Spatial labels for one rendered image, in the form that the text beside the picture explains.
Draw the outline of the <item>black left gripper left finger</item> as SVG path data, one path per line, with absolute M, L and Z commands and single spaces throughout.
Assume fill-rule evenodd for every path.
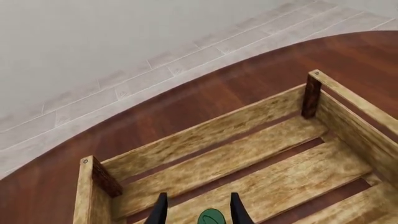
M 145 224 L 165 224 L 168 210 L 168 197 L 165 192 L 159 194 L 159 197 L 148 216 Z

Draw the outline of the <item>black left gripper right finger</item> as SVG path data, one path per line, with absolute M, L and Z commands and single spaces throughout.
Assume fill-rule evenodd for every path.
M 231 194 L 230 212 L 233 224 L 254 224 L 236 192 Z

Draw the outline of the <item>wooden slat tray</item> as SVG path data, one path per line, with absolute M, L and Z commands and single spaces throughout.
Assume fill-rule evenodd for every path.
M 320 70 L 307 83 L 104 162 L 80 162 L 73 224 L 125 224 L 165 192 L 165 224 L 215 208 L 232 223 L 236 192 L 266 221 L 358 179 L 362 190 L 294 224 L 398 224 L 398 143 L 321 90 L 398 135 L 398 120 Z

